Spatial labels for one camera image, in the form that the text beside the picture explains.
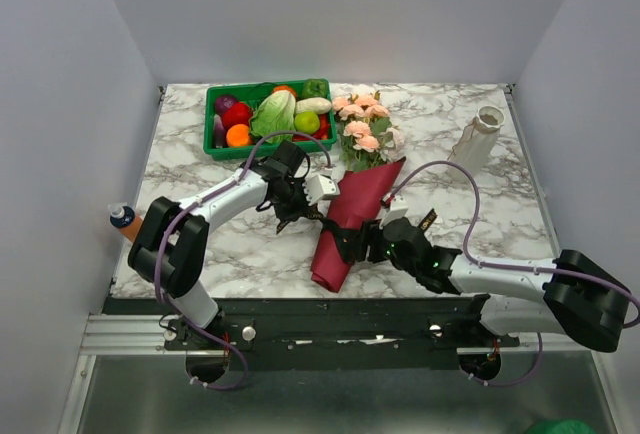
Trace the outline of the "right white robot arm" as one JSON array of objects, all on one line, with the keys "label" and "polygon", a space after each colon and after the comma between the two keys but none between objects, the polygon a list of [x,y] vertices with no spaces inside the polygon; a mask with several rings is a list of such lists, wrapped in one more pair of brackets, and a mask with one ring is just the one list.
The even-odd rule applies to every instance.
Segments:
[{"label": "right white robot arm", "polygon": [[422,227],[401,217],[367,221],[334,237],[347,263],[390,262],[436,294],[484,294],[481,311],[464,316],[460,333],[480,346],[494,335],[557,333],[588,349],[617,350],[631,302],[629,289],[575,250],[554,259],[470,260],[431,244]]}]

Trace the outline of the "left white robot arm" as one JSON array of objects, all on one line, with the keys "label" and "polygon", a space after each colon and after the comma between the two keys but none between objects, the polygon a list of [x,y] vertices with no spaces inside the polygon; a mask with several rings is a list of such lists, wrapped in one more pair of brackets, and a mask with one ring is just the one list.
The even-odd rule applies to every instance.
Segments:
[{"label": "left white robot arm", "polygon": [[187,336],[201,349],[214,347],[222,334],[220,308],[200,282],[209,234],[238,214],[273,209],[277,232],[317,213],[296,175],[309,155],[285,141],[269,156],[247,160],[226,181],[192,198],[155,199],[132,242],[127,263],[152,284],[164,301],[190,322]]}]

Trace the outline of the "black ribbon with gold text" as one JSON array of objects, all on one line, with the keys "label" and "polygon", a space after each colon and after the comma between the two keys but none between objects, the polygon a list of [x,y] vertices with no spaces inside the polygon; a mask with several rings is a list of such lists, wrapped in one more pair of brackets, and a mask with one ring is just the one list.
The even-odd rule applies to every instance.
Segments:
[{"label": "black ribbon with gold text", "polygon": [[420,263],[437,257],[438,248],[427,240],[425,232],[420,227],[412,225],[406,217],[392,220],[385,225],[381,220],[363,221],[359,228],[341,227],[315,207],[292,213],[277,209],[276,217],[279,219],[277,232],[299,218],[319,221],[322,231],[332,236],[345,263],[364,260],[372,263]]}]

